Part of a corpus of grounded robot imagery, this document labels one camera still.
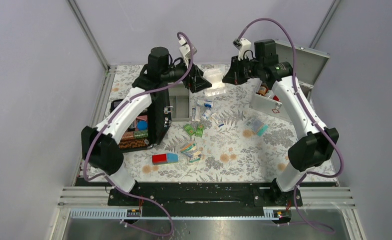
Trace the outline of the brown medicine bottle orange cap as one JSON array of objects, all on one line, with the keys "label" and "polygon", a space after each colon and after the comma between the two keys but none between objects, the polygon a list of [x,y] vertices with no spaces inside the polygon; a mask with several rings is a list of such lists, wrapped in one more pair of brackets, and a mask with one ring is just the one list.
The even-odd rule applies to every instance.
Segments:
[{"label": "brown medicine bottle orange cap", "polygon": [[261,96],[265,96],[266,93],[268,92],[268,88],[265,85],[260,85],[258,91],[256,92],[256,94],[261,95]]}]

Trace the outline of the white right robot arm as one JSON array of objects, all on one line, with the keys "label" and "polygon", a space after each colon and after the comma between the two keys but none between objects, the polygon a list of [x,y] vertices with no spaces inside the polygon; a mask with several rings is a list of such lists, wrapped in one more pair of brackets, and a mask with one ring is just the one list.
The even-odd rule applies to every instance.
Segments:
[{"label": "white right robot arm", "polygon": [[241,38],[233,44],[239,52],[231,58],[222,81],[242,85],[250,79],[259,79],[277,97],[276,103],[285,110],[296,131],[297,141],[288,149],[290,163],[271,186],[272,203],[283,206],[306,174],[331,158],[339,138],[337,129],[327,127],[315,113],[296,76],[297,53],[302,54],[302,64],[308,69],[302,80],[310,84],[317,80],[327,59],[311,49],[303,50],[273,39],[250,43]]}]

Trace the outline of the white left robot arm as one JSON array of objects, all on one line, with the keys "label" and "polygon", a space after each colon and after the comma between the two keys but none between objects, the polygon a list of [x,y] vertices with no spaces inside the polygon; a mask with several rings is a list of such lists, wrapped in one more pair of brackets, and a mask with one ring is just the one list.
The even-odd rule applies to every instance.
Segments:
[{"label": "white left robot arm", "polygon": [[96,176],[107,178],[114,188],[120,189],[119,197],[128,206],[137,203],[139,193],[134,189],[136,180],[124,166],[124,150],[120,148],[123,135],[146,110],[146,147],[159,144],[169,130],[172,120],[169,88],[184,84],[194,93],[197,91],[198,83],[201,83],[203,88],[210,86],[202,71],[193,62],[195,47],[185,43],[179,50],[181,57],[176,64],[171,60],[167,48],[154,47],[150,51],[147,64],[142,67],[127,96],[108,117],[96,126],[86,126],[81,131],[84,166],[91,165],[101,170]]}]

